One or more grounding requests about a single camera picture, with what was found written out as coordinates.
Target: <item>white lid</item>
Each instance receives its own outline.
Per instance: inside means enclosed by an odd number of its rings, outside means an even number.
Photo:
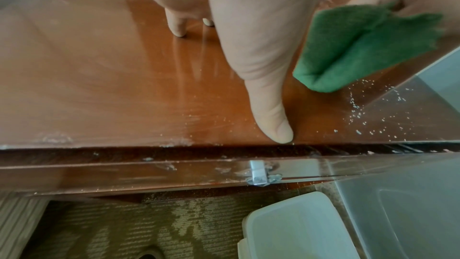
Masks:
[[[359,259],[327,196],[312,192],[252,212],[243,221],[240,259]]]

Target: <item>brown rug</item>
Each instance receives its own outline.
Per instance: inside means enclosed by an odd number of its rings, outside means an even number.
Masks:
[[[237,259],[250,212],[314,187],[143,205],[53,201],[23,259],[131,259],[149,245],[167,259]]]

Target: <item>green sponge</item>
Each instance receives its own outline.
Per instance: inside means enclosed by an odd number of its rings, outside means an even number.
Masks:
[[[294,77],[333,92],[436,48],[440,14],[398,17],[383,6],[352,5],[316,13]]]

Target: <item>glossy tabletop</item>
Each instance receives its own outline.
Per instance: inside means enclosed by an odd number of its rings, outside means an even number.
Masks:
[[[152,0],[22,0],[0,32],[1,149],[274,144],[216,30],[190,22],[177,38]],[[331,94],[289,74],[293,143],[459,141],[458,111],[413,77],[452,48]]]

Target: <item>patterned rug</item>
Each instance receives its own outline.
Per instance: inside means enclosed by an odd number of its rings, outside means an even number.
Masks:
[[[131,259],[156,245],[167,259],[237,259],[250,212],[314,187],[149,204],[49,204],[23,259]]]

